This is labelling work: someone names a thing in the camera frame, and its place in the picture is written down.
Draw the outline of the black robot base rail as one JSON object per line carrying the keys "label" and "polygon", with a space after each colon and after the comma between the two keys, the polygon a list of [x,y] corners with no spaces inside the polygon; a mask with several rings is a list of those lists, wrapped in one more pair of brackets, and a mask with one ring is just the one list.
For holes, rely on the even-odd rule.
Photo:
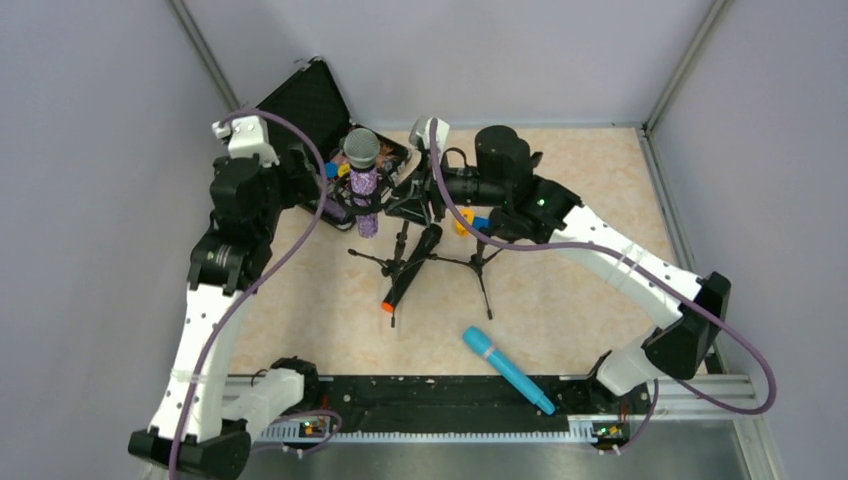
{"label": "black robot base rail", "polygon": [[647,412],[651,390],[638,386],[616,397],[595,382],[556,375],[534,382],[555,407],[548,415],[500,375],[364,376],[310,379],[290,413],[329,409],[345,433],[554,433],[566,432],[580,415],[610,422]]}

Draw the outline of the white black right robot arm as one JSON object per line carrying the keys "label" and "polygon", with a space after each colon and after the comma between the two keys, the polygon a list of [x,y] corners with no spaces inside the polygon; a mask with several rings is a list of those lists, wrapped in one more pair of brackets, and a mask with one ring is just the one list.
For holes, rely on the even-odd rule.
{"label": "white black right robot arm", "polygon": [[592,378],[615,396],[659,377],[688,383],[724,325],[730,280],[681,269],[626,237],[583,199],[536,173],[539,153],[505,125],[474,140],[475,162],[453,168],[449,126],[422,117],[409,142],[420,154],[386,214],[431,225],[452,215],[480,243],[556,251],[608,282],[650,318],[649,331],[603,356]]}

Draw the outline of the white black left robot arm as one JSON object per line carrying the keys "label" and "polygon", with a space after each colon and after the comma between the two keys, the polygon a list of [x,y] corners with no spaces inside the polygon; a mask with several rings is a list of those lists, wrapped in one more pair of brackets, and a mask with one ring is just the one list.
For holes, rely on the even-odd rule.
{"label": "white black left robot arm", "polygon": [[305,374],[274,369],[225,403],[224,390],[242,317],[260,285],[280,267],[271,260],[280,214],[317,202],[322,163],[295,144],[263,156],[231,153],[213,163],[209,227],[194,246],[183,330],[168,384],[149,425],[131,434],[130,455],[167,479],[236,479],[253,442],[306,395]]}

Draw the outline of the purple glitter microphone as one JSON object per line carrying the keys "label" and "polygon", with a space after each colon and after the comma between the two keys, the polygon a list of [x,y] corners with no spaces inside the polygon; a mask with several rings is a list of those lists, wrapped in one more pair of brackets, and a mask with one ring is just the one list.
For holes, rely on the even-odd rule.
{"label": "purple glitter microphone", "polygon": [[376,163],[380,142],[377,136],[366,128],[355,128],[346,136],[343,152],[350,166],[353,203],[361,207],[371,207],[373,194],[378,187]]}

